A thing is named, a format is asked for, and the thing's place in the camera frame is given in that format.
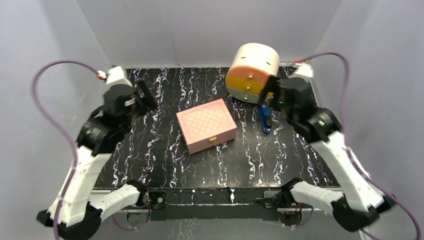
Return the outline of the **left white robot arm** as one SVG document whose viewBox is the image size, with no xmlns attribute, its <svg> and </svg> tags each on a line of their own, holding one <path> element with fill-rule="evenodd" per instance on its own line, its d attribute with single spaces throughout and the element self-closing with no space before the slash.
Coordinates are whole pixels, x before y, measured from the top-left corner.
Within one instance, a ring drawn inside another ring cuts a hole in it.
<svg viewBox="0 0 424 240">
<path fill-rule="evenodd" d="M 103 104 L 92 111 L 76 139 L 76 157 L 57 199 L 36 219 L 46 227 L 56 227 L 65 240 L 88 240 L 102 222 L 128 207 L 151 206 L 146 185 L 132 179 L 98 199 L 90 199 L 104 165 L 135 120 L 158 107 L 143 80 L 110 83 Z"/>
</svg>

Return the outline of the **pink jewelry box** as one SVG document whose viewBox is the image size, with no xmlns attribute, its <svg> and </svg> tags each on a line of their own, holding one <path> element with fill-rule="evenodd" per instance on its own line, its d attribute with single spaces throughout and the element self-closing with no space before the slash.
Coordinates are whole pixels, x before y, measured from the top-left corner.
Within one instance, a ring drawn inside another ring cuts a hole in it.
<svg viewBox="0 0 424 240">
<path fill-rule="evenodd" d="M 223 99 L 176 113 L 190 154 L 235 139 L 237 126 Z"/>
</svg>

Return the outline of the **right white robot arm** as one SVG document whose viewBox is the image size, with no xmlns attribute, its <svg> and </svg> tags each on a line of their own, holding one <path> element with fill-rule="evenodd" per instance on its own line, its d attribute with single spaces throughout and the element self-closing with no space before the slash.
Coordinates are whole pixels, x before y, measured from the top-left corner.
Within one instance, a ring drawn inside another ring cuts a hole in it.
<svg viewBox="0 0 424 240">
<path fill-rule="evenodd" d="M 323 158 L 341 187 L 341 191 L 327 190 L 293 178 L 272 197 L 275 203 L 318 208 L 349 232 L 371 225 L 395 205 L 360 174 L 359 161 L 345 145 L 342 125 L 332 111 L 317 106 L 304 79 L 270 76 L 259 94 L 259 104 L 268 93 L 273 94 L 270 107 L 286 114 L 287 123 Z"/>
</svg>

